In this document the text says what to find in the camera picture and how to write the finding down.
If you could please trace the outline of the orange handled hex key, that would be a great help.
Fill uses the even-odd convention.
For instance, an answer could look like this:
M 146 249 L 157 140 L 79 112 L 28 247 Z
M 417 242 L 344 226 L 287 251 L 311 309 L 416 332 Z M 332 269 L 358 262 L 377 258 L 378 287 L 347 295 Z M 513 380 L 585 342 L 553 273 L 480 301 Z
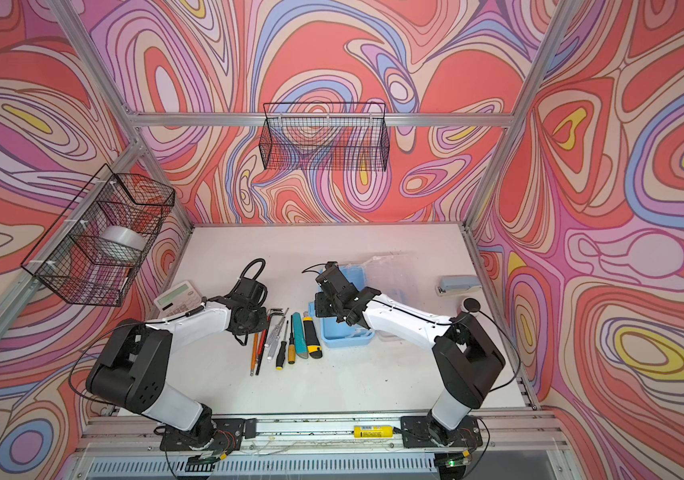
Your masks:
M 259 332 L 254 333 L 252 335 L 252 355 L 251 355 L 251 364 L 250 364 L 250 375 L 251 376 L 254 376 L 256 373 L 260 344 L 261 344 L 261 334 Z

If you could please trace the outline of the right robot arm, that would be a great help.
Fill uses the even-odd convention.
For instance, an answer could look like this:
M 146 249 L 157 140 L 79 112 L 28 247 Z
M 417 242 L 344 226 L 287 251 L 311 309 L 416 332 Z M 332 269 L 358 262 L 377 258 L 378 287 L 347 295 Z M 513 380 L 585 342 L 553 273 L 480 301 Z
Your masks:
M 398 302 L 373 287 L 357 288 L 334 261 L 315 278 L 315 309 L 321 317 L 383 331 L 424 349 L 435 359 L 443 391 L 426 415 L 421 441 L 450 446 L 468 414 L 480 408 L 502 373 L 501 350 L 471 312 L 431 314 Z

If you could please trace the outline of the teal utility knife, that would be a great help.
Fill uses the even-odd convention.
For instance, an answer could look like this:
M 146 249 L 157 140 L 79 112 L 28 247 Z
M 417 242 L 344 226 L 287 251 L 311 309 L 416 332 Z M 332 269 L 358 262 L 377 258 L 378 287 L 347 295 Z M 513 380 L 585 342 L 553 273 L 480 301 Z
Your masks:
M 306 360 L 309 358 L 308 347 L 305 340 L 303 316 L 299 312 L 292 314 L 293 338 L 296 357 Z

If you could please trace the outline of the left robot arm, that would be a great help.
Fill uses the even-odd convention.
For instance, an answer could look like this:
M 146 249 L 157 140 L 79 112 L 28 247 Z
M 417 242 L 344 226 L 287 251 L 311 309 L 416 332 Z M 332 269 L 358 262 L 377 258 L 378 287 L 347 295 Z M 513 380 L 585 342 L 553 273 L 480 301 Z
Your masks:
M 241 277 L 228 294 L 205 298 L 185 313 L 144 323 L 121 322 L 89 373 L 87 391 L 162 424 L 188 449 L 209 448 L 216 435 L 212 410 L 169 383 L 171 357 L 212 335 L 242 337 L 265 331 L 267 296 L 264 284 Z

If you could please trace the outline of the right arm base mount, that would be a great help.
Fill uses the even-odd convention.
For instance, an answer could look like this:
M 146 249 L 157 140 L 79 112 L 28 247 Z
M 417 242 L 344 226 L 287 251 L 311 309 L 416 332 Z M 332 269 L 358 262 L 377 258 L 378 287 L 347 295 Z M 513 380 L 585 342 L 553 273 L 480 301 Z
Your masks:
M 454 429 L 447 429 L 430 415 L 402 416 L 400 435 L 406 448 L 454 448 L 474 451 L 483 445 L 478 418 L 466 415 Z

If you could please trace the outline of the blue plastic tool box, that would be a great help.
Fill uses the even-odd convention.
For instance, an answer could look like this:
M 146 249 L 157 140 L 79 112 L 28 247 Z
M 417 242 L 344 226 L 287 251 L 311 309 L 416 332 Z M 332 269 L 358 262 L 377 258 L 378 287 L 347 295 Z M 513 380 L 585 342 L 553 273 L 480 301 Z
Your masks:
M 314 274 L 319 291 L 315 294 L 314 316 L 333 319 L 350 329 L 385 332 L 420 346 L 429 346 L 426 326 L 429 314 L 400 303 L 382 291 L 366 286 L 359 289 L 336 261 L 306 267 Z

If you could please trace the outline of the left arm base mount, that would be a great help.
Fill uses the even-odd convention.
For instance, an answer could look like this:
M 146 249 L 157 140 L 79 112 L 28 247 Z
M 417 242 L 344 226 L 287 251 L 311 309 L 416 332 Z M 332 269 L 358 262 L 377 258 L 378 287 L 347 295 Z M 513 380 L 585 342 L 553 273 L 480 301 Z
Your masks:
M 241 449 L 244 440 L 256 435 L 256 418 L 214 417 L 201 420 L 190 431 L 166 427 L 160 449 L 164 452 L 232 453 Z

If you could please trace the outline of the red handled hex key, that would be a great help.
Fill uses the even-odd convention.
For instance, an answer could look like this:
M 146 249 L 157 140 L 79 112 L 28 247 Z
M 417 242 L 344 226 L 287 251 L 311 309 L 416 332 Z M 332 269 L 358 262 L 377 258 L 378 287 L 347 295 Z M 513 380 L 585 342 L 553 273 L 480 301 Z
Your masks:
M 260 344 L 259 344 L 259 348 L 257 351 L 257 364 L 256 364 L 255 376 L 258 376 L 260 374 L 260 371 L 261 371 L 264 353 L 265 353 L 265 349 L 266 349 L 266 346 L 268 343 L 267 339 L 269 338 L 269 333 L 270 333 L 269 330 L 270 329 L 268 327 L 265 331 L 262 332 L 262 337 L 260 339 Z

